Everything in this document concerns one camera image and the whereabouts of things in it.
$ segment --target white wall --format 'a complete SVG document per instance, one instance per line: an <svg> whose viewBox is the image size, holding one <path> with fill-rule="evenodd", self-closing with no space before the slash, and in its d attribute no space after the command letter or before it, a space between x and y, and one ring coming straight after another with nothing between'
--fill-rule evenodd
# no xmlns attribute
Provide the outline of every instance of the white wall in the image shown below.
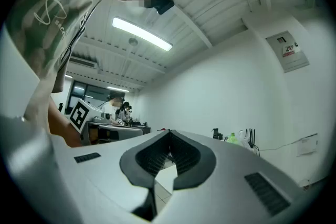
<svg viewBox="0 0 336 224"><path fill-rule="evenodd" d="M319 133L319 150L297 157L296 145L263 158L297 182L319 180L336 115L336 50L324 19L303 21L281 11L244 18L249 30L204 52L139 94L141 122L152 130L178 129L211 137L256 129L260 149ZM284 74L265 38L288 30L310 65Z"/></svg>
<svg viewBox="0 0 336 224"><path fill-rule="evenodd" d="M60 103L63 103L62 113L64 114L64 110L67 107L68 97L69 97L69 91L71 89L73 79L65 77L64 79L64 85L63 85L63 92L59 93L52 93L51 97L53 101L56 104L56 107L59 107Z"/></svg>

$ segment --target ceiling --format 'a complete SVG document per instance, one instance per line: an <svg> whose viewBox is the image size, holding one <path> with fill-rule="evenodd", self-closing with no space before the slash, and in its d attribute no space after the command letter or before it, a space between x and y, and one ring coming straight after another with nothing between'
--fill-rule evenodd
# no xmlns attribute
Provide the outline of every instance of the ceiling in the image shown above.
<svg viewBox="0 0 336 224"><path fill-rule="evenodd" d="M94 61L96 70L71 63L75 80L99 87L118 86L131 92L146 87L186 59L216 46L247 28L241 17L258 9L312 8L315 0L174 0L176 6L163 15L134 3L103 0L92 14L73 56ZM132 34L112 27L114 17L132 22L170 42L166 52L142 40L131 46Z"/></svg>

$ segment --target green camouflage shirt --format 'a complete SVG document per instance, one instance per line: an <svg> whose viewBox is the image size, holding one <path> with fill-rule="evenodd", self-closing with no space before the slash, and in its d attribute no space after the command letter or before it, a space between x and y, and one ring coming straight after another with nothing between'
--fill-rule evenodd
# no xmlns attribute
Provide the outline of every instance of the green camouflage shirt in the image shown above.
<svg viewBox="0 0 336 224"><path fill-rule="evenodd" d="M15 46L40 78L25 118L46 130L50 94L62 91L65 51L91 5L92 0L17 0L6 20Z"/></svg>

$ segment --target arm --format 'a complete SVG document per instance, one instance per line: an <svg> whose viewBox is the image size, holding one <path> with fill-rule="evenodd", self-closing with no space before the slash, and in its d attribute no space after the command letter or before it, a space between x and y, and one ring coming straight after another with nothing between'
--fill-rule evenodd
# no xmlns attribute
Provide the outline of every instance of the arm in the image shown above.
<svg viewBox="0 0 336 224"><path fill-rule="evenodd" d="M70 147L81 146L79 138L80 134L71 125L68 119L57 109L51 97L49 99L48 122L51 134L62 136Z"/></svg>

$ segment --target air conditioner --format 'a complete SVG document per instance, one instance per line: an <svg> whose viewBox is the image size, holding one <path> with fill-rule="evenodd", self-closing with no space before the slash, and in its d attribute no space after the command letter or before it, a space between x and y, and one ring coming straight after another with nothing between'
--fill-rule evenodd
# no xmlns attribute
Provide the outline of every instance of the air conditioner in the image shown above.
<svg viewBox="0 0 336 224"><path fill-rule="evenodd" d="M81 59L81 58L74 57L74 56L71 56L69 61L77 65L82 65L82 66L86 66L89 68L94 68L94 69L98 68L98 64L96 62L88 61L88 60Z"/></svg>

